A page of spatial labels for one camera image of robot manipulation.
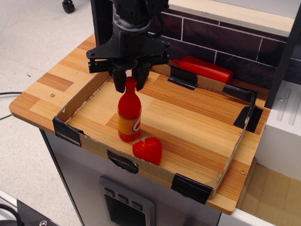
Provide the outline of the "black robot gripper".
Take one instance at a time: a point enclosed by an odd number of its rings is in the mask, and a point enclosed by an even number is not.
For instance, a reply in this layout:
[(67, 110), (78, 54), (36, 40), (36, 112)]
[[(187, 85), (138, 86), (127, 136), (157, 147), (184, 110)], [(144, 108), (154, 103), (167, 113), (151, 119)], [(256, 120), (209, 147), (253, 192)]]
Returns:
[(172, 44), (168, 41), (152, 39), (146, 31), (126, 32), (112, 26), (94, 28), (96, 47), (87, 51), (90, 73), (113, 70), (113, 80), (117, 92), (125, 92), (126, 70), (132, 69), (136, 79), (136, 90), (144, 88), (150, 69), (154, 65), (168, 63), (168, 52)]

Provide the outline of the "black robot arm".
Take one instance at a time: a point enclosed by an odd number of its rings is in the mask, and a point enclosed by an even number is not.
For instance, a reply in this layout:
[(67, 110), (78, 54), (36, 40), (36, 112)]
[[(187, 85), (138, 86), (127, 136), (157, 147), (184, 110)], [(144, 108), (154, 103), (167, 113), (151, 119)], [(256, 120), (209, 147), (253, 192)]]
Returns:
[(126, 71), (132, 70), (141, 90), (154, 65), (167, 64), (172, 44), (159, 40), (167, 0), (91, 1), (96, 47), (87, 51), (90, 73), (108, 71), (116, 91), (125, 91)]

